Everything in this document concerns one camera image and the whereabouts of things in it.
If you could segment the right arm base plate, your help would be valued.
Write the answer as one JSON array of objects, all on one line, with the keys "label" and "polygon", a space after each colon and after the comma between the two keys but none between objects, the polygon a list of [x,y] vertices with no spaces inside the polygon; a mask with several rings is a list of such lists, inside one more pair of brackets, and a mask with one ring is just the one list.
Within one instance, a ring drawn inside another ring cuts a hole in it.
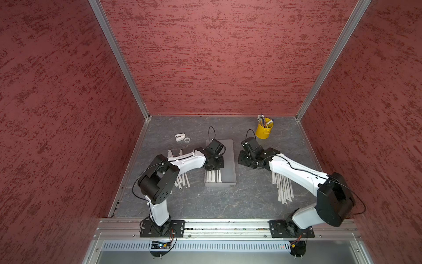
[{"label": "right arm base plate", "polygon": [[292,221],[271,220],[268,222],[272,238],[298,239],[314,238],[315,234],[312,227],[300,229]]}]

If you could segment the translucent plastic storage box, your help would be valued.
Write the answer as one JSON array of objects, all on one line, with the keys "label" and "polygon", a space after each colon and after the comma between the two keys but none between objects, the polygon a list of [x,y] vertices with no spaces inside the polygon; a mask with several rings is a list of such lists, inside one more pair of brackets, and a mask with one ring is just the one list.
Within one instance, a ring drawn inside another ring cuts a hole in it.
[{"label": "translucent plastic storage box", "polygon": [[204,176],[205,187],[209,188],[228,188],[236,185],[236,170],[234,157],[234,142],[232,139],[219,139],[219,141],[226,147],[224,157],[224,168],[221,169],[222,183],[205,183],[206,176]]}]

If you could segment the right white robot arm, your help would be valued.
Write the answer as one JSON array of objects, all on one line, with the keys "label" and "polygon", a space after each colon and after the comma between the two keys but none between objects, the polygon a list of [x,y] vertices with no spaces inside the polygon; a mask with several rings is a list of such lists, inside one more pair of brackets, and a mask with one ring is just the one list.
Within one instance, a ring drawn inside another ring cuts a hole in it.
[{"label": "right white robot arm", "polygon": [[322,223],[339,227],[355,207],[355,193],[342,175],[311,169],[271,147],[265,150],[253,137],[242,141],[241,146],[243,150],[238,157],[240,165],[278,173],[316,197],[316,203],[297,209],[285,220],[290,235]]}]

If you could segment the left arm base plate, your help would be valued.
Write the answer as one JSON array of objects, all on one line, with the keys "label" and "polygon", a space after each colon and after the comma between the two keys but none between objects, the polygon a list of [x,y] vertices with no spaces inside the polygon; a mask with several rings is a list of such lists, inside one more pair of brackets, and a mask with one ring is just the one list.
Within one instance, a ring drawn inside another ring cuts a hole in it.
[{"label": "left arm base plate", "polygon": [[141,238],[182,238],[184,231],[184,220],[167,220],[162,226],[158,226],[150,218],[140,223]]}]

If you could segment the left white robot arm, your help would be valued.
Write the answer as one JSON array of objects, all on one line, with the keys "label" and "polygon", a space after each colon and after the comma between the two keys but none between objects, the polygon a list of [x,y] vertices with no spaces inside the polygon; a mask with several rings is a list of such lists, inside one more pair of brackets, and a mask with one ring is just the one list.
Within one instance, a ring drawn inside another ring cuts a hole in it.
[{"label": "left white robot arm", "polygon": [[152,223],[160,228],[170,220],[167,198],[178,176],[199,168],[206,171],[224,168],[225,151],[221,142],[211,139],[205,148],[196,148],[188,154],[177,157],[157,155],[135,182],[147,201]]}]

